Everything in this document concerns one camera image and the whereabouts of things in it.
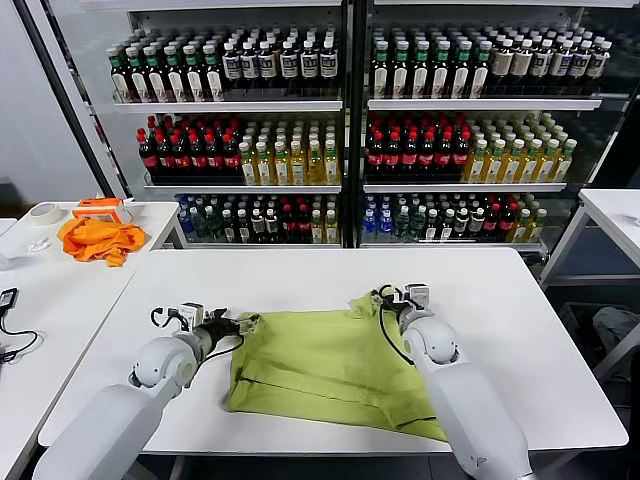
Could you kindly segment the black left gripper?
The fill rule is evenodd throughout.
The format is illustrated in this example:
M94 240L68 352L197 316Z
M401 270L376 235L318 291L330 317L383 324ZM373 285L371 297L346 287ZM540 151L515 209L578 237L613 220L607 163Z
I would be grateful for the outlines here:
M209 335L212 349L224 338L240 338L241 335L253 333L261 319L258 313L242 315L237 319L238 325L234 319L227 316L227 311L227 308L217 308L206 312L200 325Z

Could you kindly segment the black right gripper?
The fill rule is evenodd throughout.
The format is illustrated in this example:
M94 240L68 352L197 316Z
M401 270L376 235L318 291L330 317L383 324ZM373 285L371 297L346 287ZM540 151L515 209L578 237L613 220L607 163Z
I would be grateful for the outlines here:
M382 291L382 308L400 315L406 309L403 292L399 289L384 289Z

